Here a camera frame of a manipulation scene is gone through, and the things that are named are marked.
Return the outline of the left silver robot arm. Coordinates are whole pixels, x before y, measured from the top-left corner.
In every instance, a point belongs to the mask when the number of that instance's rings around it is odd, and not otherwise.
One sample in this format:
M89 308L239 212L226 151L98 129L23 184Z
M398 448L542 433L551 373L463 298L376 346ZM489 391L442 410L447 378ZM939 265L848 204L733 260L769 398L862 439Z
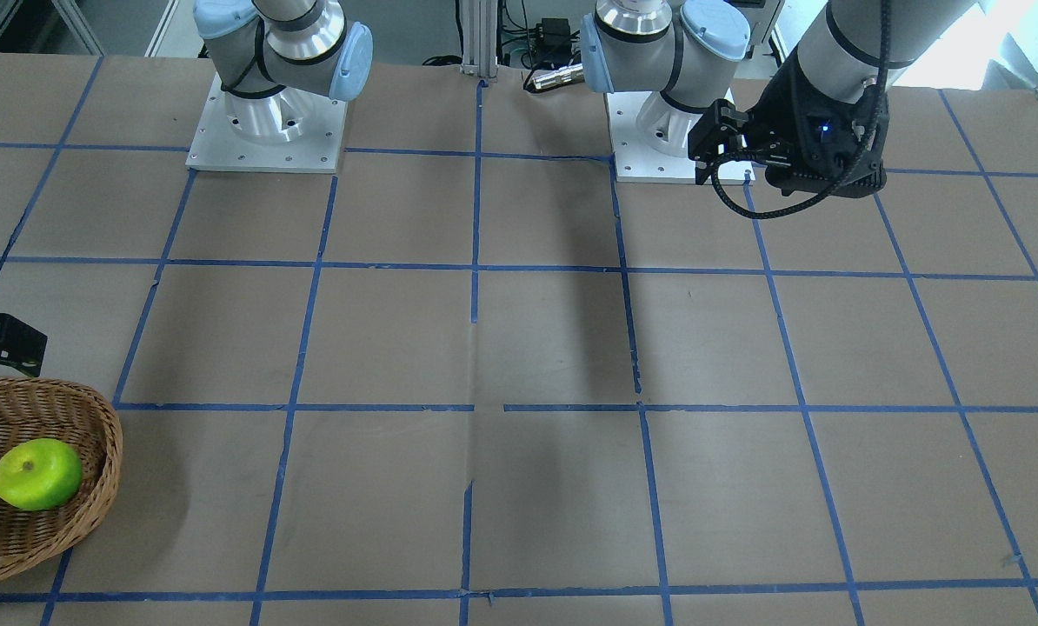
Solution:
M753 103L730 86L761 3L598 1L579 33L620 173L722 190L755 166L802 205L883 189L887 91L968 1L828 1Z

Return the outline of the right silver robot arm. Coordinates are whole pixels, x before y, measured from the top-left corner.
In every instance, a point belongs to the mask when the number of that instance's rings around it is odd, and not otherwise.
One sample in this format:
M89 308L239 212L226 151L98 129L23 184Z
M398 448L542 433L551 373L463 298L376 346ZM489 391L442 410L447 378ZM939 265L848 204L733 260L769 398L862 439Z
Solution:
M345 108L375 58L337 1L196 1L216 67L189 166L223 173L335 173Z

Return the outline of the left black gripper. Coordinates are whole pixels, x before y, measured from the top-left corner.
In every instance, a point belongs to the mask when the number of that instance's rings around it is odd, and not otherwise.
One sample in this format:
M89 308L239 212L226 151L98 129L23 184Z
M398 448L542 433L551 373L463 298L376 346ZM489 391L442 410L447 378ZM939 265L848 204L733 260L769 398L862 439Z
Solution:
M777 74L749 110L740 112L728 99L717 99L689 130L689 160L695 164L695 183L713 181L719 168L747 146L764 154L766 181L782 195L827 191L845 198L864 198L884 190L887 182L883 146L887 131L887 103L877 72L883 63L858 63L856 78L842 79L845 91L857 89L856 102L837 100L815 86L801 66L800 49Z

